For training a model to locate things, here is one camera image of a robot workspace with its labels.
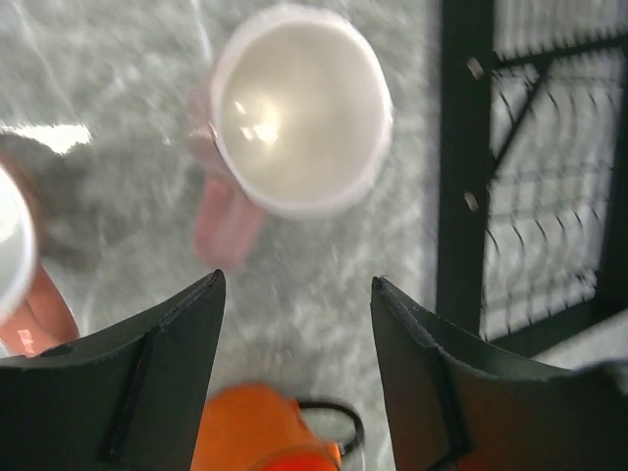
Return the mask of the salmon flower mug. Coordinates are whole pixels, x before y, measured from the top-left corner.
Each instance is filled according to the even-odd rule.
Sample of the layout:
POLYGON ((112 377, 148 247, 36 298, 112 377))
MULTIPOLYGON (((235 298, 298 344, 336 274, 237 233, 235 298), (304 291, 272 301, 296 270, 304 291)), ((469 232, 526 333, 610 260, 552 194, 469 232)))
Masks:
POLYGON ((1 151, 1 342, 36 356, 79 338, 66 301, 41 262, 42 204, 34 181, 1 151))

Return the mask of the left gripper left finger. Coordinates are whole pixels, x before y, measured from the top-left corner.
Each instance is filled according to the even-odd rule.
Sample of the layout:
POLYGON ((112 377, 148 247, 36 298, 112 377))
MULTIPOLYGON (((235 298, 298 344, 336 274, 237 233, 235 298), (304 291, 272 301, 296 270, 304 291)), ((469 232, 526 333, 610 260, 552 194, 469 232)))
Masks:
POLYGON ((188 469, 225 303, 215 271, 99 332, 3 359, 2 468, 188 469))

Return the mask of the pink faceted mug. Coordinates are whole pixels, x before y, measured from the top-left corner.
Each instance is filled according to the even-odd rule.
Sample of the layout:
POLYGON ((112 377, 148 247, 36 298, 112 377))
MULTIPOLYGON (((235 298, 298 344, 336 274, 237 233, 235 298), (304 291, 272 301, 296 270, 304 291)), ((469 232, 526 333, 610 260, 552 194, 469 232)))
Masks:
POLYGON ((326 218, 374 186, 393 102, 367 39, 340 14, 280 3, 245 20, 190 100, 191 156, 205 174, 198 256, 231 269, 266 216, 326 218))

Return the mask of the orange mug black handle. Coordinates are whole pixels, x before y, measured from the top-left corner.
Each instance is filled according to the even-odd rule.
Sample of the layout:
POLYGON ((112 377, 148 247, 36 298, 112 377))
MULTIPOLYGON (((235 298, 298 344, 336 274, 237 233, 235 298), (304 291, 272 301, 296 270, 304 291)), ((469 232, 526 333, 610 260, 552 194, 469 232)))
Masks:
POLYGON ((365 428, 351 407, 327 398, 289 398, 262 383, 228 388, 203 408, 192 470, 339 470, 363 447, 365 428), (353 435, 327 441, 303 420, 308 410, 340 413, 353 435))

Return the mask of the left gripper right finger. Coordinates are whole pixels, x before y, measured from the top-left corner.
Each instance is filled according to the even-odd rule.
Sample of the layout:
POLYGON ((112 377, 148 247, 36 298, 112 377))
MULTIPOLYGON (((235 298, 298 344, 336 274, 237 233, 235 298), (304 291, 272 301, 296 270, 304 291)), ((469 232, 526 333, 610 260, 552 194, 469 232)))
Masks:
POLYGON ((569 370, 487 343, 384 278, 371 317, 400 470, 623 470, 627 364, 569 370))

